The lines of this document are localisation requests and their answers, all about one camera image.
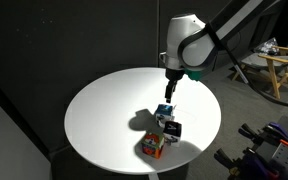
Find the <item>toy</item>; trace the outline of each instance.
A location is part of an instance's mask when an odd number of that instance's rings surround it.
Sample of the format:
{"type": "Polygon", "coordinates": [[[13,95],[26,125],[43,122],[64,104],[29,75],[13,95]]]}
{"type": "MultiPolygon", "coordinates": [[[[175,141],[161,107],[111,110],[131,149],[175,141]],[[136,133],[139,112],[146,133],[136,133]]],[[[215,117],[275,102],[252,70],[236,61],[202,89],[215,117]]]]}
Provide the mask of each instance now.
{"type": "Polygon", "coordinates": [[[164,128],[166,121],[173,121],[173,110],[171,105],[159,104],[155,111],[157,125],[164,128]]]}
{"type": "Polygon", "coordinates": [[[142,141],[143,153],[152,156],[156,159],[161,157],[161,153],[164,147],[163,134],[158,135],[154,133],[146,133],[142,141]]]}
{"type": "Polygon", "coordinates": [[[182,133],[182,124],[174,121],[165,122],[164,128],[165,142],[171,146],[179,147],[182,133]]]}

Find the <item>cable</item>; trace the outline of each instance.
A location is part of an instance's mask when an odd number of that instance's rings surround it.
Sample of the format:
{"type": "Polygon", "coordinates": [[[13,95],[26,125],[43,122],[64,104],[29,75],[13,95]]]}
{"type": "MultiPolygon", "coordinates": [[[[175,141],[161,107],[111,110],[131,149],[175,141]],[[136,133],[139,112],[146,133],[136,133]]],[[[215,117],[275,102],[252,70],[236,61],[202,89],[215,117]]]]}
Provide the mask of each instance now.
{"type": "Polygon", "coordinates": [[[218,53],[216,53],[216,56],[215,56],[215,58],[214,58],[214,64],[213,64],[212,72],[213,72],[214,69],[215,69],[216,62],[217,62],[217,57],[218,57],[218,53]]]}
{"type": "Polygon", "coordinates": [[[218,38],[217,34],[214,32],[213,28],[211,27],[211,25],[208,23],[206,24],[205,28],[207,29],[210,37],[212,38],[212,40],[218,44],[219,46],[223,47],[227,54],[230,56],[233,64],[234,64],[234,67],[235,69],[240,73],[241,77],[243,78],[244,82],[246,84],[248,84],[250,86],[251,89],[253,89],[256,93],[258,93],[259,95],[261,95],[262,97],[264,97],[266,100],[272,102],[272,103],[275,103],[275,104],[279,104],[279,105],[282,105],[282,106],[286,106],[288,107],[288,103],[285,103],[285,102],[282,102],[282,101],[279,101],[279,100],[276,100],[276,99],[273,99],[272,97],[266,95],[265,93],[263,93],[262,91],[258,90],[254,84],[252,83],[252,81],[250,81],[250,79],[248,78],[248,76],[246,74],[243,73],[243,71],[241,70],[241,66],[240,64],[238,63],[237,59],[234,57],[234,55],[232,54],[232,52],[228,49],[228,47],[226,45],[224,45],[222,43],[222,41],[218,38]]]}

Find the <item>white tabletop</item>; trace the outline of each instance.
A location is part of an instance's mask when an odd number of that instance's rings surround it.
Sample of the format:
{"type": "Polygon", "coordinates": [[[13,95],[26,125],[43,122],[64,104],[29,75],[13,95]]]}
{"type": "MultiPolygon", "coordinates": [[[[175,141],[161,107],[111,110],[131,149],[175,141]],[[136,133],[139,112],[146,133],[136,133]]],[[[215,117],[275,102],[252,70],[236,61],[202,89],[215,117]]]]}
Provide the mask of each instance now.
{"type": "Polygon", "coordinates": [[[165,69],[135,68],[104,76],[82,89],[65,115],[65,132],[76,151],[103,169],[124,174],[154,174],[184,165],[214,140],[221,111],[213,93],[186,75],[171,105],[182,124],[180,147],[164,145],[160,159],[141,151],[146,131],[162,132],[153,116],[165,104],[165,69]]]}

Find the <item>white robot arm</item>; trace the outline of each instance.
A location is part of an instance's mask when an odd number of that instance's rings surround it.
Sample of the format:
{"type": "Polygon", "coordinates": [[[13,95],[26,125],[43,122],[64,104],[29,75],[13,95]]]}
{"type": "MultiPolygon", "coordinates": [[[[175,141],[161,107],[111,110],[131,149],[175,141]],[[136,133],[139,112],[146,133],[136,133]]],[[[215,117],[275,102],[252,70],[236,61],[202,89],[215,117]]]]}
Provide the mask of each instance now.
{"type": "Polygon", "coordinates": [[[199,72],[211,65],[221,44],[226,44],[275,2],[277,0],[232,0],[207,24],[194,14],[172,18],[167,34],[167,50],[160,54],[166,67],[165,76],[169,79],[166,101],[171,102],[177,81],[182,79],[185,72],[199,72]]]}

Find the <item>colorful block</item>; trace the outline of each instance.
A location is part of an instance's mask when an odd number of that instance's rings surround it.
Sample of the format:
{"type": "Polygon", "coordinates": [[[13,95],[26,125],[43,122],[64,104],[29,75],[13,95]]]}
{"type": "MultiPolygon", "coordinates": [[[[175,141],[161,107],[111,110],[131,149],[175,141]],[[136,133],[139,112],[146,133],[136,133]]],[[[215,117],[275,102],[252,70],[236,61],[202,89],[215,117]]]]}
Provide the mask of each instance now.
{"type": "Polygon", "coordinates": [[[142,141],[143,153],[152,156],[156,159],[161,157],[164,146],[163,134],[147,133],[142,141]]]}

